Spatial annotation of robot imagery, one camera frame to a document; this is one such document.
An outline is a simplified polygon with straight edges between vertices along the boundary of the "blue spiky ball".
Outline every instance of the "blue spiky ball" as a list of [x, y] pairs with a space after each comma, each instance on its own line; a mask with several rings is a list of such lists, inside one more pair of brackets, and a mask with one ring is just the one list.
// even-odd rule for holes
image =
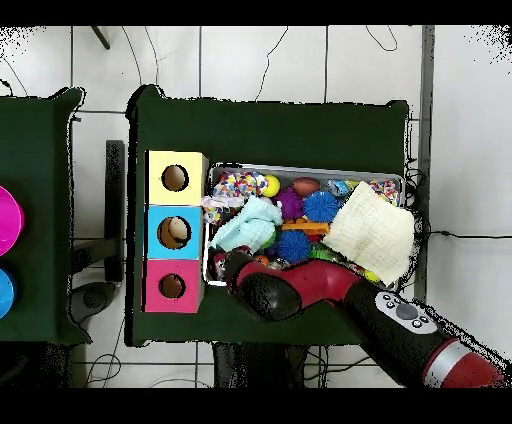
[[313, 222], [332, 222], [343, 203], [327, 191], [317, 191], [304, 200], [304, 213]]
[[277, 255], [295, 264], [305, 261], [311, 251], [311, 242], [303, 231], [282, 231], [277, 242]]

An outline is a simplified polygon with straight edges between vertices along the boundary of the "round hole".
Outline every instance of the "round hole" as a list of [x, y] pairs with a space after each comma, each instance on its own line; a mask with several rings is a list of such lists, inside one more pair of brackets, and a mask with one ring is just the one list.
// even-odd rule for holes
[[181, 191], [188, 186], [188, 174], [181, 165], [170, 165], [162, 172], [162, 184], [169, 191]]
[[185, 247], [192, 236], [192, 229], [187, 221], [180, 216], [165, 218], [157, 230], [160, 244], [168, 249]]
[[169, 299], [177, 299], [185, 292], [185, 281], [179, 275], [168, 274], [158, 283], [158, 290]]

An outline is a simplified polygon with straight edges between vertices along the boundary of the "pink block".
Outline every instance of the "pink block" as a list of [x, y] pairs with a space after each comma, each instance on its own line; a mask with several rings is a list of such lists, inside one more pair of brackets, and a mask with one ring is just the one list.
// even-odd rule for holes
[[[168, 274], [176, 274], [185, 283], [183, 294], [177, 299], [165, 297], [159, 283]], [[144, 312], [196, 313], [203, 296], [201, 263], [187, 259], [148, 259]]]

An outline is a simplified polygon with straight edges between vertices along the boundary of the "mint green cloth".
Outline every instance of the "mint green cloth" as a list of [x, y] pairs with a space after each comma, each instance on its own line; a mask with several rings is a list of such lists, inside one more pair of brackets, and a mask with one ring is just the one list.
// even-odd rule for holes
[[225, 252], [248, 246], [256, 252], [272, 237], [275, 226], [282, 223], [281, 209], [251, 196], [240, 213], [219, 228], [210, 245]]

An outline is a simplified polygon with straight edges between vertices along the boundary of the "cream cloth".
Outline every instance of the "cream cloth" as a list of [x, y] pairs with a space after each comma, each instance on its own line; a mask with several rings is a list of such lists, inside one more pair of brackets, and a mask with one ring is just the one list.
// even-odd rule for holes
[[372, 271], [389, 285], [409, 267], [414, 217], [360, 182], [336, 214], [322, 243]]

